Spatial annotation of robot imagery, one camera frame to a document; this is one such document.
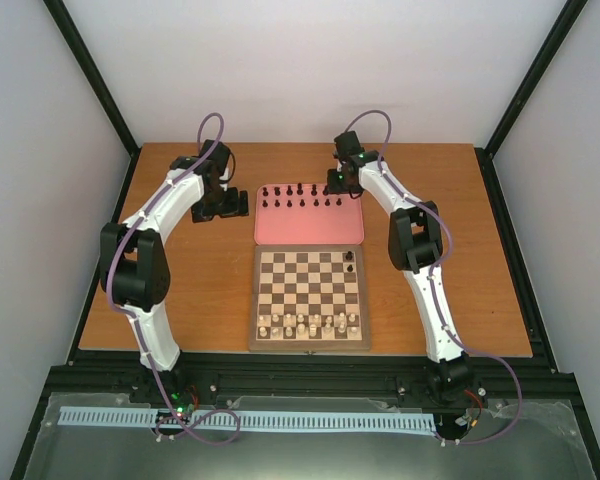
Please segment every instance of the chessboard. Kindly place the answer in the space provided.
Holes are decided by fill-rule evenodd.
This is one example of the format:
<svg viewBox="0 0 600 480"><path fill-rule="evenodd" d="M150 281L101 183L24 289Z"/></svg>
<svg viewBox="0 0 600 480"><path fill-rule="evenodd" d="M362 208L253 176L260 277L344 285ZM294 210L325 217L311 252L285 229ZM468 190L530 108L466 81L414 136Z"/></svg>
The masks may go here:
<svg viewBox="0 0 600 480"><path fill-rule="evenodd" d="M371 348L358 245L256 247L250 350Z"/></svg>

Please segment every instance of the white wall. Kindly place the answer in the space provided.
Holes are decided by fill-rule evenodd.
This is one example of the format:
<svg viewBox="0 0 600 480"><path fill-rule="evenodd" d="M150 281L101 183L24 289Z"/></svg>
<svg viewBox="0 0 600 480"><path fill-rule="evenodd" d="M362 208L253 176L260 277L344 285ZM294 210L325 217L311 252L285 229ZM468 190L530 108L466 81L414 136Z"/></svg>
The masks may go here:
<svg viewBox="0 0 600 480"><path fill-rule="evenodd" d="M589 2L496 156L560 369L600 442L600 2Z"/></svg>
<svg viewBox="0 0 600 480"><path fill-rule="evenodd" d="M190 141L218 110L228 141L328 142L375 107L395 141L481 146L563 3L66 1L139 141Z"/></svg>
<svg viewBox="0 0 600 480"><path fill-rule="evenodd" d="M43 3L0 2L0 479L65 362L128 163Z"/></svg>

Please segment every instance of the gray floor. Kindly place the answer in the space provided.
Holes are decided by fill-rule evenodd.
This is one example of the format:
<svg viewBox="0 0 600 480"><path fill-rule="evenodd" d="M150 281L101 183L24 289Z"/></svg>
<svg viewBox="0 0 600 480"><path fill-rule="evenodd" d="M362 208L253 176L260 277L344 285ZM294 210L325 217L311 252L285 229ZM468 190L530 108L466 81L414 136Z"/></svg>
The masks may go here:
<svg viewBox="0 0 600 480"><path fill-rule="evenodd" d="M291 402L297 406L307 400ZM345 403L344 411L356 405ZM445 448L431 437L401 434L243 433L225 447L210 447L189 438L156 443L149 430L56 426L53 419L60 404L95 406L106 402L76 402L65 397L50 406L28 479L595 478L575 418L562 402L525 403L524 419L493 443ZM253 403L249 408L247 404L240 409L253 409ZM358 405L362 405L361 411L368 411L371 403ZM515 408L499 409L493 401L490 405L493 411L483 413L479 428L467 439L499 430ZM333 401L325 404L325 410L333 411L333 407ZM224 432L205 434L218 439L226 436Z"/></svg>

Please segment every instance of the wooden tabletop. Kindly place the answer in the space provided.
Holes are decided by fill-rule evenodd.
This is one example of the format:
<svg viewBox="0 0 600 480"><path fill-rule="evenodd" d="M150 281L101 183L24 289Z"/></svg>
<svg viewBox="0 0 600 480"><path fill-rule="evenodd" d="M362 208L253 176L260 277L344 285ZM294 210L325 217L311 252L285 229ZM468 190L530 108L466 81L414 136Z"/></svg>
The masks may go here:
<svg viewBox="0 0 600 480"><path fill-rule="evenodd" d="M230 144L238 166L232 186L255 193L267 183L323 183L333 168L332 144ZM378 148L368 145L367 148ZM149 143L142 148L121 219L134 213L194 144ZM454 236L443 268L447 298L460 337L498 355L530 356L531 348L484 189L473 146L393 144L389 166L404 186L433 200ZM388 217L362 197L362 243L371 315L371 353L424 355L425 339L411 290L387 254ZM171 270L167 314L185 351L246 352L251 308L254 215L193 224L185 215L166 245ZM82 349L137 349L129 322L109 310L98 289L80 342Z"/></svg>

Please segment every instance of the pink tray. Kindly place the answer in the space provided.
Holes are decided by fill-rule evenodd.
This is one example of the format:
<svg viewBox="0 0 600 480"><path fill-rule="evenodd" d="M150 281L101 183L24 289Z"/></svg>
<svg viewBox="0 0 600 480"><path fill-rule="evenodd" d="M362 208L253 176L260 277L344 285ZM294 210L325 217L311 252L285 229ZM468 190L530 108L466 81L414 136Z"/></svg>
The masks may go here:
<svg viewBox="0 0 600 480"><path fill-rule="evenodd" d="M312 195L314 184L269 184L258 189L256 199L256 231L258 245L358 245L364 239L362 207L359 199L349 195L324 195L324 183L316 185L317 195ZM275 188L280 195L275 195Z"/></svg>

